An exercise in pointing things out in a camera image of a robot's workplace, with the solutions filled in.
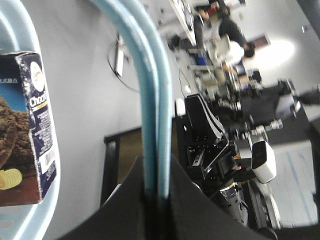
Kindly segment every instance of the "light blue metal bar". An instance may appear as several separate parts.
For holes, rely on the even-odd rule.
[[[138,0],[119,0],[135,17],[143,30],[155,57],[159,75],[158,141],[157,141],[157,196],[167,199],[169,196],[170,155],[171,155],[171,119],[172,119],[172,80],[169,61],[163,42]]]
[[[117,0],[91,0],[117,27],[134,61],[139,78],[142,110],[144,191],[157,194],[158,71],[148,40],[133,15]]]
[[[0,0],[0,33],[0,53],[32,51],[41,54],[35,27],[19,0]],[[52,219],[58,200],[61,174],[53,118],[51,123],[56,166],[55,180],[41,204],[0,207],[0,221],[9,226],[1,228],[2,240],[40,240]]]

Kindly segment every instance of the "black shirt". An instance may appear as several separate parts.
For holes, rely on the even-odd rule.
[[[219,36],[228,34],[230,41],[237,42],[241,47],[247,43],[245,36],[238,25],[229,17],[224,17],[219,27]]]

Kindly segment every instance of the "white shirt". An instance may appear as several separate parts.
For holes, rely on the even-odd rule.
[[[245,50],[236,42],[230,41],[230,49],[219,56],[221,62],[225,62],[227,66],[238,64],[245,54]]]

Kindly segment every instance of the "blue container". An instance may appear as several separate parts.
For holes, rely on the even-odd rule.
[[[198,53],[197,55],[195,55],[194,60],[196,65],[201,65],[201,66],[207,65],[207,59],[203,53]]]

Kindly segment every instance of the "black fabric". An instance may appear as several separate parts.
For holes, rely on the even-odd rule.
[[[165,239],[267,240],[243,227],[204,196],[174,158],[170,172],[171,218],[167,223],[175,235]],[[60,240],[157,239],[145,234],[150,232],[145,225],[142,191],[143,160],[139,157],[110,200]]]
[[[244,44],[247,43],[247,40],[241,29],[228,16],[222,19],[219,27],[219,36],[222,37],[224,35],[228,35],[230,41],[237,42],[241,47],[244,47]]]

